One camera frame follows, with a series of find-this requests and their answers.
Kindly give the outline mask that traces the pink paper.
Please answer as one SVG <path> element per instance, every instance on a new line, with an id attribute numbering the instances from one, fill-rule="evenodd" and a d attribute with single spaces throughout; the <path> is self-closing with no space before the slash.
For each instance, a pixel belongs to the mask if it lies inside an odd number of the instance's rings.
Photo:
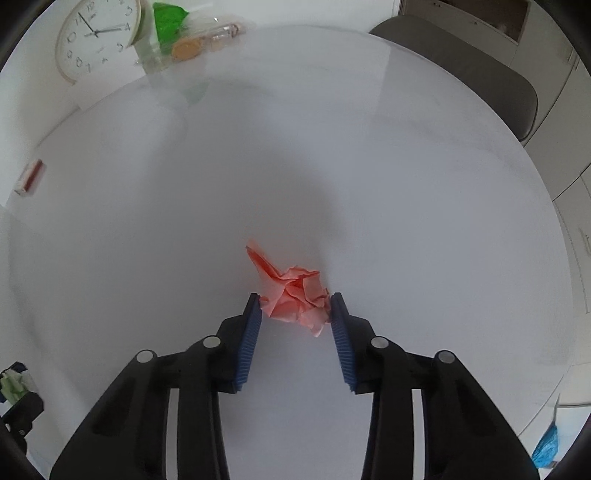
<path id="1" fill-rule="evenodd" d="M 259 275 L 263 313 L 283 323 L 297 323 L 312 335 L 322 334 L 329 323 L 329 290 L 322 285 L 321 272 L 293 266 L 284 270 L 273 264 L 256 242 L 245 246 Z"/>

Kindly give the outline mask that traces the green paper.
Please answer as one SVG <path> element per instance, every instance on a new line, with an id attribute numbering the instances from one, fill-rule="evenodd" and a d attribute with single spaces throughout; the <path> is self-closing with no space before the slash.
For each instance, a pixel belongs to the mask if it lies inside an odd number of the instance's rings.
<path id="1" fill-rule="evenodd" d="M 1 374 L 1 402 L 16 404 L 27 393 L 36 390 L 34 382 L 27 371 L 17 372 L 5 370 Z"/>

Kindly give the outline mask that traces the white oval table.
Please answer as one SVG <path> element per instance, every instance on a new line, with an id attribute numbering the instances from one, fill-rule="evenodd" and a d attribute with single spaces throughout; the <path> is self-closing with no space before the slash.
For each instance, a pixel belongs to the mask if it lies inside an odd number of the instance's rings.
<path id="1" fill-rule="evenodd" d="M 173 354 L 259 289 L 245 246 L 320 271 L 407 351 L 454 352 L 523 435 L 572 356 L 562 230 L 532 160 L 433 63 L 367 34 L 258 29 L 87 110 L 35 22 L 1 73 L 1 357 L 45 403 L 48 473 L 143 349 Z"/>

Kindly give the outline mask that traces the blue plastic bag on floor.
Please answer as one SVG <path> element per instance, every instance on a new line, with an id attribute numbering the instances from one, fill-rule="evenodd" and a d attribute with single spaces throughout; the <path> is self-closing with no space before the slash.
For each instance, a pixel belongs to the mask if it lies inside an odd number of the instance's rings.
<path id="1" fill-rule="evenodd" d="M 558 428 L 555 423 L 551 423 L 532 453 L 534 465 L 538 469 L 549 468 L 558 453 L 558 449 Z"/>

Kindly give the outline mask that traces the small red white box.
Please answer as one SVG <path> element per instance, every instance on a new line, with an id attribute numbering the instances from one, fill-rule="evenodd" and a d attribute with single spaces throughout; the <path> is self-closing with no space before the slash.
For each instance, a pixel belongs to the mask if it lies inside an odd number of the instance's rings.
<path id="1" fill-rule="evenodd" d="M 35 192 L 45 169 L 46 165 L 41 159 L 30 161 L 23 168 L 13 187 L 13 192 L 21 197 L 32 195 Z"/>

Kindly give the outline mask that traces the dark grey chair behind table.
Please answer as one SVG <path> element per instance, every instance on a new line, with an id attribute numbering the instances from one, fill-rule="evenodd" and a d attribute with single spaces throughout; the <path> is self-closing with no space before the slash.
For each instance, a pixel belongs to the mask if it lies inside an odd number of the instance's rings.
<path id="1" fill-rule="evenodd" d="M 403 46 L 437 64 L 473 90 L 523 141 L 538 112 L 538 96 L 522 75 L 435 24 L 402 15 L 383 21 L 370 34 Z"/>

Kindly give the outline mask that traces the clear plastic container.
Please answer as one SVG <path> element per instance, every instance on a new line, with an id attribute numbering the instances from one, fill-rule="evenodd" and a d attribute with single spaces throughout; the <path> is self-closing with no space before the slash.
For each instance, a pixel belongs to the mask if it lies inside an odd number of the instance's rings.
<path id="1" fill-rule="evenodd" d="M 133 44 L 133 65 L 146 74 L 156 73 L 174 64 L 219 51 L 253 29 L 253 25 L 245 19 L 212 12 L 211 7 L 211 4 L 193 10 L 182 7 L 189 15 L 183 22 L 179 38 L 163 45 L 156 36 L 151 6 L 149 29 Z"/>

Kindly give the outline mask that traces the white round wall clock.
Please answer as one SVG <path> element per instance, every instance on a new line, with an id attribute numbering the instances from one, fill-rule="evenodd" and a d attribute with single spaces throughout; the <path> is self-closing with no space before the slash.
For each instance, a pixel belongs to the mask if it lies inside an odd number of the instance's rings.
<path id="1" fill-rule="evenodd" d="M 79 1 L 56 40 L 55 60 L 62 77 L 75 84 L 112 63 L 135 42 L 142 20 L 139 0 Z"/>

